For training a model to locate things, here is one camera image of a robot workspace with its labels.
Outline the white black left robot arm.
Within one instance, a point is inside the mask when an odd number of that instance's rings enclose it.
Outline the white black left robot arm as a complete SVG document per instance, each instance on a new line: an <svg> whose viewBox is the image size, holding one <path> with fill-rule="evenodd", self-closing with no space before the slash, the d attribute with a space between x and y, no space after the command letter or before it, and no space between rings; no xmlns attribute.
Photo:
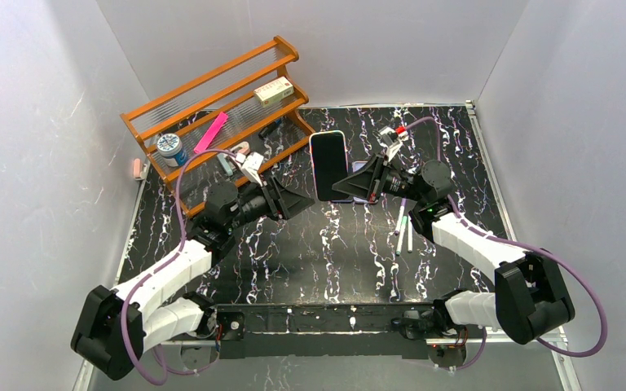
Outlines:
<svg viewBox="0 0 626 391"><path fill-rule="evenodd" d="M205 207L191 221L179 245L133 279L113 288L99 285L86 296L70 346L111 380L143 372L143 354L173 337L214 329L213 301L188 293L171 297L213 269L235 246L236 229L268 217L289 220L314 199L266 176L239 189L231 182L209 188Z"/></svg>

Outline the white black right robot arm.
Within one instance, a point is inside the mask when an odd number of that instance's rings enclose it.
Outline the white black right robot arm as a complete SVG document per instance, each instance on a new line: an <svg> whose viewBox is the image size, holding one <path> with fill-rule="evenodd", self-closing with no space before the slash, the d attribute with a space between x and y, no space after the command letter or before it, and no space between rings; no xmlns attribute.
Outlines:
<svg viewBox="0 0 626 391"><path fill-rule="evenodd" d="M443 330L491 327L525 345L574 319L575 307L558 264L459 216L449 198L452 172L443 162L430 160L412 174L374 156L332 188L367 201L381 193L414 201L409 217L415 232L466 260L493 283L494 292L457 290L434 301L429 325Z"/></svg>

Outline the black phone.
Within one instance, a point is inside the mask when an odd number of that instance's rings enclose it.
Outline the black phone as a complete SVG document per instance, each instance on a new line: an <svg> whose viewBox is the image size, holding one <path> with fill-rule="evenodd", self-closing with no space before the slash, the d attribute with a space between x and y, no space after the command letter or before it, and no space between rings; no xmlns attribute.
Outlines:
<svg viewBox="0 0 626 391"><path fill-rule="evenodd" d="M316 198L322 202L350 203L351 196L333 189L349 173L346 138L340 130L314 133L309 137Z"/></svg>

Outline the lilac phone case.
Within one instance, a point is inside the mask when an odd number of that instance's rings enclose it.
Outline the lilac phone case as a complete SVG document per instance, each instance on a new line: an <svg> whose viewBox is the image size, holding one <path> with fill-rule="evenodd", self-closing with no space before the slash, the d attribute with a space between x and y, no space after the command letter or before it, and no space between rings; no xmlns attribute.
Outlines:
<svg viewBox="0 0 626 391"><path fill-rule="evenodd" d="M352 173L356 174L367 164L366 160L355 160L351 164ZM356 184L360 184L363 188L363 197L354 195L352 200L355 204L376 204L378 200L368 200L368 189L370 188L370 177L363 174L355 180Z"/></svg>

